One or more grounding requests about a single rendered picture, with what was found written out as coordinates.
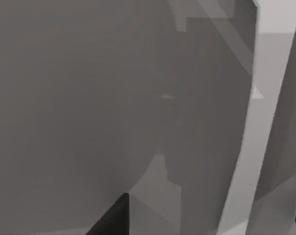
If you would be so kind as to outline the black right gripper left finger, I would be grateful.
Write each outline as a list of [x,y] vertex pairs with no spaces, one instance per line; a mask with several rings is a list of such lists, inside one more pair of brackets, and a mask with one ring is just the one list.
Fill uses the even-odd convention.
[[85,235],[129,235],[130,197],[123,193]]

